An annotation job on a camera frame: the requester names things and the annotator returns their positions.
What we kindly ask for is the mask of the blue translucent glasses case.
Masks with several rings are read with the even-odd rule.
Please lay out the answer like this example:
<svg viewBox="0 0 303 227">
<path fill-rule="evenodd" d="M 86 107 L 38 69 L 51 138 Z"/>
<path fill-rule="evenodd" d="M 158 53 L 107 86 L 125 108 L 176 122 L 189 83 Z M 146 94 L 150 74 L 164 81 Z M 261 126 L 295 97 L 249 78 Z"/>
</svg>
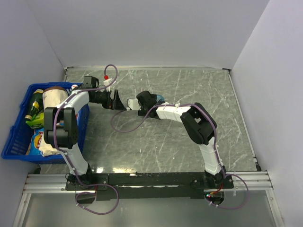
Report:
<svg viewBox="0 0 303 227">
<path fill-rule="evenodd" d="M 162 95 L 156 95 L 156 101 L 165 101 L 165 99 Z"/>
</svg>

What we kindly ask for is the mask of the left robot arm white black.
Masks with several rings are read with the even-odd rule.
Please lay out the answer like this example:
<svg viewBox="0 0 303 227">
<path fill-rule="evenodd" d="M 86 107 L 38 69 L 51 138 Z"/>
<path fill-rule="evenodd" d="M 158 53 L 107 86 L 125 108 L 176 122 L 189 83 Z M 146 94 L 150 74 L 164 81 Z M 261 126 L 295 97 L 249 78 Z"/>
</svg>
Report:
<svg viewBox="0 0 303 227">
<path fill-rule="evenodd" d="M 76 114 L 89 102 L 101 104 L 105 109 L 125 110 L 118 90 L 114 91 L 114 98 L 111 98 L 110 87 L 116 78 L 110 79 L 107 75 L 104 78 L 100 85 L 96 77 L 86 76 L 83 83 L 74 87 L 64 101 L 44 110 L 44 141 L 63 156 L 73 176 L 72 180 L 77 180 L 77 185 L 83 190 L 90 189 L 94 179 L 78 145 Z"/>
</svg>

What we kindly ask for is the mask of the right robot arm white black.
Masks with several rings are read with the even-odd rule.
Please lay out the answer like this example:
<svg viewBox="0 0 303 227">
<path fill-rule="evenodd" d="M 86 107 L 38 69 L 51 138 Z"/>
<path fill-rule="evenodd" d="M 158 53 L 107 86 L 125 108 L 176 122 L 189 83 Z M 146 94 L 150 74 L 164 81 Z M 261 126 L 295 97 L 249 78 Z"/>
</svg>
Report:
<svg viewBox="0 0 303 227">
<path fill-rule="evenodd" d="M 204 107 L 200 103 L 170 104 L 149 91 L 139 93 L 136 99 L 139 115 L 183 124 L 190 139 L 202 153 L 208 185 L 218 188 L 223 183 L 226 171 L 216 147 L 217 124 Z"/>
</svg>

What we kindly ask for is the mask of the brown white paper bag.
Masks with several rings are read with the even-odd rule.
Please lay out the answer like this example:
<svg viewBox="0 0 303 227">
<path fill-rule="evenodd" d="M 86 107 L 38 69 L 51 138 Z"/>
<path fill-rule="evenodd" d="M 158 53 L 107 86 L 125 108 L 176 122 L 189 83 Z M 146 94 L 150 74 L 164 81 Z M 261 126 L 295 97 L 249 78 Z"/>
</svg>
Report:
<svg viewBox="0 0 303 227">
<path fill-rule="evenodd" d="M 56 107 L 68 98 L 67 91 L 60 86 L 49 87 L 42 93 L 44 110 L 48 107 Z"/>
</svg>

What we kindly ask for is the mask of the dark green glass bottle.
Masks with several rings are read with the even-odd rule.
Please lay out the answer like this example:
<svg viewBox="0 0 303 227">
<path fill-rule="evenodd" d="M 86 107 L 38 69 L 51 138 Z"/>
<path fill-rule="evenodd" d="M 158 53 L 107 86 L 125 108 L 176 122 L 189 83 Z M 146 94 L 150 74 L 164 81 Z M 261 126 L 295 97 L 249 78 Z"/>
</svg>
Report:
<svg viewBox="0 0 303 227">
<path fill-rule="evenodd" d="M 32 121 L 43 109 L 43 92 L 42 89 L 37 89 L 31 96 L 28 104 L 27 114 L 25 116 L 26 121 Z"/>
</svg>

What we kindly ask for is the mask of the lime green snack pack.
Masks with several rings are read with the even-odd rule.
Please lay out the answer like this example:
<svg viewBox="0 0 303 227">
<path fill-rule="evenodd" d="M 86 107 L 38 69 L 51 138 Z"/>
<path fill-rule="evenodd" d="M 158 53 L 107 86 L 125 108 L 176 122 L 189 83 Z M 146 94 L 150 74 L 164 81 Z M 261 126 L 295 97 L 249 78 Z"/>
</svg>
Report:
<svg viewBox="0 0 303 227">
<path fill-rule="evenodd" d="M 39 113 L 31 121 L 26 121 L 26 124 L 32 129 L 40 129 L 44 127 L 44 112 Z"/>
</svg>

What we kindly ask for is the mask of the blue yellow chips bag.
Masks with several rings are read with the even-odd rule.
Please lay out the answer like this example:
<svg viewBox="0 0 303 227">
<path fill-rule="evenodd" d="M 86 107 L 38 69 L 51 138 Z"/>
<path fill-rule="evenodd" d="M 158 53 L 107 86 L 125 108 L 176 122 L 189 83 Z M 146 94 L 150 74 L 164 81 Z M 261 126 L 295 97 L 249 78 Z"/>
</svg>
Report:
<svg viewBox="0 0 303 227">
<path fill-rule="evenodd" d="M 43 128 L 34 129 L 34 135 L 31 138 L 30 144 L 26 152 L 27 156 L 42 156 L 42 152 L 39 150 L 39 148 L 43 139 L 43 134 Z"/>
</svg>

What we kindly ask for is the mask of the blue plastic basket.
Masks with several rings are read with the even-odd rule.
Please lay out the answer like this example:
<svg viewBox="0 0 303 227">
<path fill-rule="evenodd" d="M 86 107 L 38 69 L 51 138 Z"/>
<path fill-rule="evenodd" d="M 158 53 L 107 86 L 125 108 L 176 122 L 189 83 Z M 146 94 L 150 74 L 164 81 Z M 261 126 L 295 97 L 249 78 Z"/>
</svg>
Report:
<svg viewBox="0 0 303 227">
<path fill-rule="evenodd" d="M 46 90 L 49 87 L 60 86 L 67 91 L 68 95 L 70 95 L 72 92 L 72 88 L 71 88 L 72 85 L 73 84 L 69 82 L 50 82 L 50 83 L 32 84 L 28 87 L 25 98 L 20 105 L 20 111 L 16 119 L 16 122 L 10 130 L 9 138 L 1 154 L 3 159 L 18 159 L 18 160 L 32 162 L 40 165 L 65 163 L 63 156 L 59 152 L 58 152 L 59 154 L 57 155 L 51 155 L 47 157 L 26 155 L 31 138 L 34 135 L 34 129 L 30 128 L 26 124 L 25 116 L 27 114 L 28 104 L 31 99 L 31 96 L 37 89 Z M 76 114 L 76 117 L 77 117 L 77 123 L 79 128 L 78 145 L 82 153 L 87 124 L 88 124 L 88 117 L 89 117 L 88 104 L 82 107 L 79 113 Z"/>
</svg>

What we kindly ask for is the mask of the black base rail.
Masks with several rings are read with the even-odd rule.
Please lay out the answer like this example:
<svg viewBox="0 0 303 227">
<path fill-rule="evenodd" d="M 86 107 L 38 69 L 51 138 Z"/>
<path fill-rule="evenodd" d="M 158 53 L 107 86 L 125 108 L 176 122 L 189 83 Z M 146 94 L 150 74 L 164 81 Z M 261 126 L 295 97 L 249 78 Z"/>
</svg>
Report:
<svg viewBox="0 0 303 227">
<path fill-rule="evenodd" d="M 66 191 L 91 192 L 97 201 L 111 199 L 181 198 L 204 199 L 205 192 L 233 189 L 230 176 L 206 172 L 91 174 L 80 184 L 67 177 Z"/>
</svg>

